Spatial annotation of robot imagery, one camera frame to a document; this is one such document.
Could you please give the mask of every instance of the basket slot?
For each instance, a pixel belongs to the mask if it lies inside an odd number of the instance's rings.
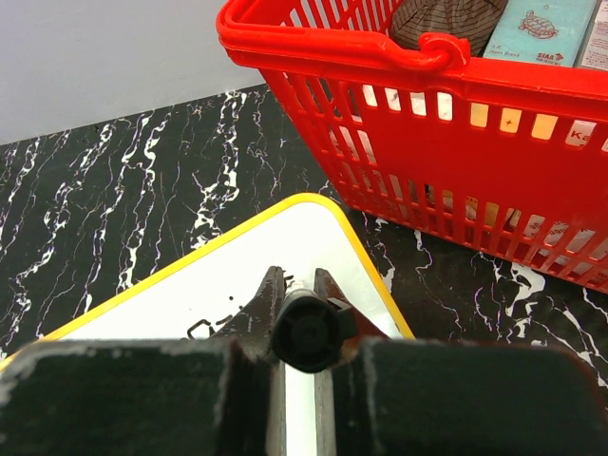
[[[489,106],[487,104],[471,103],[471,125],[476,126],[478,128],[486,128],[488,109]]]
[[[411,92],[409,94],[409,102],[414,116],[426,117],[427,97],[423,92]]]
[[[294,23],[295,27],[309,28],[311,26],[308,22],[306,14],[304,14],[304,9],[302,8],[302,5],[300,4],[295,5],[295,8],[292,9],[292,12],[290,13],[289,17],[292,19],[292,22]]]
[[[564,118],[559,119],[556,116],[537,114],[532,129],[532,138],[551,141],[555,145],[563,145],[571,125],[572,121]]]
[[[521,118],[522,112],[519,109],[511,109],[510,107],[503,108],[501,131],[505,133],[517,133]]]
[[[454,119],[454,99],[451,94],[437,92],[437,117],[440,120],[451,122]]]
[[[371,107],[378,107],[378,100],[376,99],[376,93],[371,85],[361,85],[363,90],[363,97],[365,98],[365,104]]]
[[[401,98],[399,97],[399,92],[394,88],[388,87],[385,87],[384,91],[387,96],[389,109],[394,112],[401,112]]]

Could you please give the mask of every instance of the basket handle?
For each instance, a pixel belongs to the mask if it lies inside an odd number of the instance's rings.
[[[466,67],[471,60],[468,40],[447,33],[423,33],[418,41],[420,52],[388,52],[397,67],[419,71],[444,71]]]

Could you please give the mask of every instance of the brown woven hat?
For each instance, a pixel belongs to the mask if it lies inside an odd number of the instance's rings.
[[[418,49],[426,31],[441,31],[471,44],[479,55],[503,15],[508,0],[404,0],[392,16],[390,37],[402,48]]]

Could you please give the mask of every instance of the black marble surface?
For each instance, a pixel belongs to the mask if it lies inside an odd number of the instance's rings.
[[[338,200],[266,86],[0,147],[14,353],[298,192]],[[348,211],[414,334],[558,345],[608,398],[608,296]]]

